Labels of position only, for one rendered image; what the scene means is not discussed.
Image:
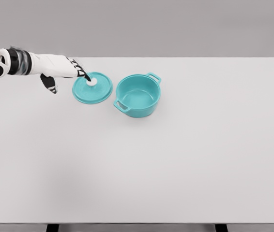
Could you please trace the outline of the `teal pot lid white knob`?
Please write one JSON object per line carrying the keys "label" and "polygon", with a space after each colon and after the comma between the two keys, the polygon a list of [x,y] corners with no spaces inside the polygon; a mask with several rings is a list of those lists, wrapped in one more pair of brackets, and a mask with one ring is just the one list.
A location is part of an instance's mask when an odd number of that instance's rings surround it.
{"label": "teal pot lid white knob", "polygon": [[91,78],[90,82],[83,77],[76,79],[72,88],[73,96],[85,104],[97,104],[106,100],[113,90],[111,79],[100,72],[90,72],[87,75]]}

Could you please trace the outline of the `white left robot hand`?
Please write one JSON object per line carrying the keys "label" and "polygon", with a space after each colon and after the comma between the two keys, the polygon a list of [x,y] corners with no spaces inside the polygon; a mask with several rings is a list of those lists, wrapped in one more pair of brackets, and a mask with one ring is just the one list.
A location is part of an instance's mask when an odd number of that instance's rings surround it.
{"label": "white left robot hand", "polygon": [[41,61],[40,79],[53,94],[57,93],[55,78],[83,77],[91,82],[91,78],[84,69],[73,59],[63,55],[43,54],[39,56]]}

